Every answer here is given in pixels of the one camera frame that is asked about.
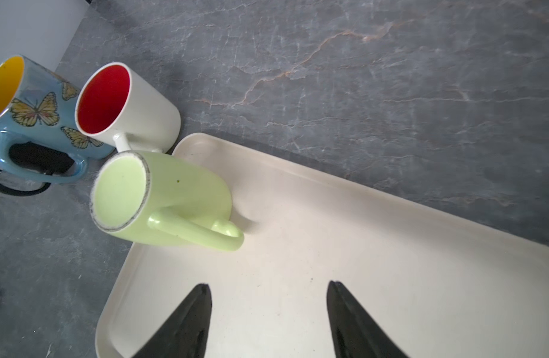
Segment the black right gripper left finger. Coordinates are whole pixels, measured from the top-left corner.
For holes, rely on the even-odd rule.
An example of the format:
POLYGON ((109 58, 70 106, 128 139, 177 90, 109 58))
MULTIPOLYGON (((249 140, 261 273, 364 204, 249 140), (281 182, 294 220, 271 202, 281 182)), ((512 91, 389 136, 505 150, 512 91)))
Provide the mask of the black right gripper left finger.
POLYGON ((135 357, 204 357, 212 315, 212 294, 196 285, 135 357))

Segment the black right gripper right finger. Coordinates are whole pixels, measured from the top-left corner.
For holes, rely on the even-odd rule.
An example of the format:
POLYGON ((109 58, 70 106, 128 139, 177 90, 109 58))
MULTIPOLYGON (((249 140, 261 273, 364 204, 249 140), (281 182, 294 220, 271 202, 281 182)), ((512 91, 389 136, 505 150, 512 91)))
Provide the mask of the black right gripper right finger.
POLYGON ((346 286, 331 281, 327 312, 337 357, 405 357, 346 286))

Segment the beige plastic tray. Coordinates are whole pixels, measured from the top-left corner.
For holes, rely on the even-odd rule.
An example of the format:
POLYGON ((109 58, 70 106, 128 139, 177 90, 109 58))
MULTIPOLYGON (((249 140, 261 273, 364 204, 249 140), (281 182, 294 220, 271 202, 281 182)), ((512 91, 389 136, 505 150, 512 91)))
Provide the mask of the beige plastic tray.
POLYGON ((227 182, 244 245, 133 245, 99 357, 133 356, 199 283, 208 357, 332 357, 332 280, 410 357, 549 357, 549 247, 208 134, 174 156, 227 182))

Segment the light green mug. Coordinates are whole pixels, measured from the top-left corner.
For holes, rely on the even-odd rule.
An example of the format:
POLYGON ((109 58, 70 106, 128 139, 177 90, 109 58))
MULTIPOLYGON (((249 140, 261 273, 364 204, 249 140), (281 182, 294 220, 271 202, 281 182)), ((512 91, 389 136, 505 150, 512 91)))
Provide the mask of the light green mug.
POLYGON ((230 189, 217 174, 155 152, 111 157, 90 194, 92 219, 103 232, 151 246, 236 251, 244 233, 230 220, 232 208, 230 189))

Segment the white mug red inside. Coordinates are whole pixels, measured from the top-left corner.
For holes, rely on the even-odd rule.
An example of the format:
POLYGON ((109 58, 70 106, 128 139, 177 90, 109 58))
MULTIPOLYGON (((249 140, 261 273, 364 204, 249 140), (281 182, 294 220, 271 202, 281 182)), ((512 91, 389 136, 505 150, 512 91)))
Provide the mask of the white mug red inside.
POLYGON ((177 107, 121 62, 104 65, 87 80, 74 117, 82 134, 118 152, 168 152, 182 125, 177 107))

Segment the blue butterfly mug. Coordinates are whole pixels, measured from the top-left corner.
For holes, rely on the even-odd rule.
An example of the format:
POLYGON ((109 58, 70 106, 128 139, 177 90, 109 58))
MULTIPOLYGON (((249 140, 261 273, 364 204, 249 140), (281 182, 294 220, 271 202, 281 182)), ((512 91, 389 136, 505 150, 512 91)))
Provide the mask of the blue butterfly mug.
POLYGON ((0 65, 0 167, 13 175, 44 183, 71 183, 86 174, 90 159, 102 160, 114 147, 82 134, 74 112, 79 89, 23 55, 0 65), (70 176, 46 175, 14 163, 10 149, 34 143, 68 155, 70 176))

